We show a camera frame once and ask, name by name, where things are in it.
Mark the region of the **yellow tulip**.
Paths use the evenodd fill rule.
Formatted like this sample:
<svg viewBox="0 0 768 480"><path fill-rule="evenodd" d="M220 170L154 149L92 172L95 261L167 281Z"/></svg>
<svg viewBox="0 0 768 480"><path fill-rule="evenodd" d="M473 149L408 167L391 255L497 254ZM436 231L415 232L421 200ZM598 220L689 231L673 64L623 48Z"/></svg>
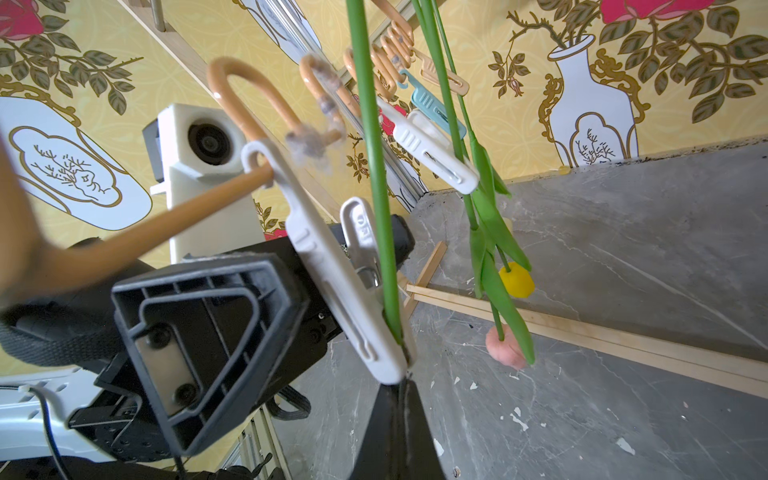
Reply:
<svg viewBox="0 0 768 480"><path fill-rule="evenodd" d="M425 1L421 8L423 14L419 22L422 29L432 30L424 36L433 55L443 102L448 111L455 155L459 159L469 157L480 178L478 187L463 197L470 222L475 294L493 299L505 290L504 297L507 299L526 298L535 289L530 275L531 265L513 237L511 223L502 217L497 207L496 196L510 196L511 193L493 168L486 149L479 143L463 98L453 98L449 76L456 69L437 3Z"/></svg>

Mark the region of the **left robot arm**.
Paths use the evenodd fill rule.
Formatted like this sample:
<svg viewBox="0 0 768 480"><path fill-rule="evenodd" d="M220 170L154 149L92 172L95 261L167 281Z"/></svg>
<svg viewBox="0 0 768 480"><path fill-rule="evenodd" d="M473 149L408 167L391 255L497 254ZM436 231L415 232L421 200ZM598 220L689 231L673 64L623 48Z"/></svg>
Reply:
<svg viewBox="0 0 768 480"><path fill-rule="evenodd" d="M1 381L1 457L36 458L49 430L58 453L154 462L208 448L345 335L382 384L408 356L356 306L375 293L374 225L343 219L323 238L275 238L161 269L136 262L69 295L4 313L3 350L39 365Z"/></svg>

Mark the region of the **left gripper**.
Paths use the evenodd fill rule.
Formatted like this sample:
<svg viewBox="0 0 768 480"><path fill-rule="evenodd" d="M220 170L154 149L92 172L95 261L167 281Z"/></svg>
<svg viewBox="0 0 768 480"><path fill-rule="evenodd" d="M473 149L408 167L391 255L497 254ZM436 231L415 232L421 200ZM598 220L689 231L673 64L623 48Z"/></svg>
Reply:
<svg viewBox="0 0 768 480"><path fill-rule="evenodd" d="M373 377L401 382L403 348L366 279L378 254L368 223L345 222L349 251L314 212L284 237L116 283L115 323L174 456L194 456L237 427L261 396L312 366L309 319L331 315Z"/></svg>

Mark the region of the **orange curved clip hanger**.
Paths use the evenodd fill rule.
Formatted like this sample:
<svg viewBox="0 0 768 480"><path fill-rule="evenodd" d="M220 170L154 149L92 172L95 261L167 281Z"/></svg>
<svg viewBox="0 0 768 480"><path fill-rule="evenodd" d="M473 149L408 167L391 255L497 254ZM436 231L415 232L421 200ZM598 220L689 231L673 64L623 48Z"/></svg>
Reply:
<svg viewBox="0 0 768 480"><path fill-rule="evenodd" d="M345 135L332 91L340 82L320 59L302 59L328 119L324 132L301 121L262 68L233 57L206 67L217 107L174 104L158 116L167 208L151 218L135 212L120 171L76 127L58 134L33 121L41 108L15 97L1 101L1 305L83 290L115 276L168 243L173 262L211 257L264 238L252 199L277 187L289 205L285 231L325 296L370 303L361 269L345 264L323 221L328 210L299 177L300 160L326 162ZM94 213L111 233L100 243L61 249L43 235L28 201L45 193L68 212Z"/></svg>

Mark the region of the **grey clothes peg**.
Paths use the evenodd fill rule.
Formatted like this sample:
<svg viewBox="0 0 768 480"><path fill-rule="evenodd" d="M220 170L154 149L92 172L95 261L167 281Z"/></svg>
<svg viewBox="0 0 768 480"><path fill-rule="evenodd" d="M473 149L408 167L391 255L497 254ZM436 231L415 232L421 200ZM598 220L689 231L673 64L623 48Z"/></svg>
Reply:
<svg viewBox="0 0 768 480"><path fill-rule="evenodd" d="M406 378L407 361L383 318L383 306L364 284L323 221L280 150L269 140L247 143L244 168L257 167L257 156L272 167L274 182L290 206L288 237L333 317L373 377L384 385Z"/></svg>

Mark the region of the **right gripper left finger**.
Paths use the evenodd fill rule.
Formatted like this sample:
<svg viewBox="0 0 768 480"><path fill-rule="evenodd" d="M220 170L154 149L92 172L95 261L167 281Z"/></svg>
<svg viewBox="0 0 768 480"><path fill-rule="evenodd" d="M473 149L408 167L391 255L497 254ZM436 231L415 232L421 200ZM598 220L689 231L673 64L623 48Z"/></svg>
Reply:
<svg viewBox="0 0 768 480"><path fill-rule="evenodd" d="M404 384L381 385L350 479L399 479L403 466Z"/></svg>

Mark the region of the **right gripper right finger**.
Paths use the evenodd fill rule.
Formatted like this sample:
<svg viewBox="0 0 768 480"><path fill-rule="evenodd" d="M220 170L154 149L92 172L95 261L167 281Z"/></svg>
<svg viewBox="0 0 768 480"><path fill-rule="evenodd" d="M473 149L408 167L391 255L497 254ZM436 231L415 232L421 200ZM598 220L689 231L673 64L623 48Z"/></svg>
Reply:
<svg viewBox="0 0 768 480"><path fill-rule="evenodd" d="M402 461L401 479L437 480L445 475L440 465L416 383L405 380L400 389Z"/></svg>

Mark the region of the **pink tulip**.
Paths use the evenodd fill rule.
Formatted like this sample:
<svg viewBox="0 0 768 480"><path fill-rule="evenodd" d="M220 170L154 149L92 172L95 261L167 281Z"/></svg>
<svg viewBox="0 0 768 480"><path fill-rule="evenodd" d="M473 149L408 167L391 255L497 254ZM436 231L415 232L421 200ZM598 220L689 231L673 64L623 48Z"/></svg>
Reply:
<svg viewBox="0 0 768 480"><path fill-rule="evenodd" d="M479 174L478 187L464 195L463 202L470 225L475 296L488 299L494 321L486 335L486 349L500 364L521 370L535 362L535 351L513 300L534 292L532 266L497 206L496 196L509 190L477 139L463 98L451 91L449 75L455 64L436 3L415 1L413 5L435 65L454 154L461 161L470 159Z"/></svg>

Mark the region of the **white clothes peg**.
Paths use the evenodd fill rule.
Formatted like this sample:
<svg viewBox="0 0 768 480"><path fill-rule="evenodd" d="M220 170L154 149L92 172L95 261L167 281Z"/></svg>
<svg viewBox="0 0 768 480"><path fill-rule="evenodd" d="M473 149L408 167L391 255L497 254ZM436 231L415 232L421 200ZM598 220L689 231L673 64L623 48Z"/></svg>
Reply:
<svg viewBox="0 0 768 480"><path fill-rule="evenodd" d="M463 195L471 194L478 187L478 174L457 159L451 150L400 115L382 98L377 99L377 105L394 124L395 141L422 165Z"/></svg>

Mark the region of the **blue tulip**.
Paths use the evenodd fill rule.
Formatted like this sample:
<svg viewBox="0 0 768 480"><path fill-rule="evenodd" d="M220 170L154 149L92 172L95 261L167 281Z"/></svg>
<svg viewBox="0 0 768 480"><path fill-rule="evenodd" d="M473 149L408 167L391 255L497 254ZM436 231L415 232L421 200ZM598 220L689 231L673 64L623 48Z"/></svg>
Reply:
<svg viewBox="0 0 768 480"><path fill-rule="evenodd" d="M347 0L346 9L357 78L361 121L369 160L376 239L379 247L379 263L382 278L384 316L395 342L398 345L402 345L403 328L400 319L394 240L367 21L364 5L361 0Z"/></svg>

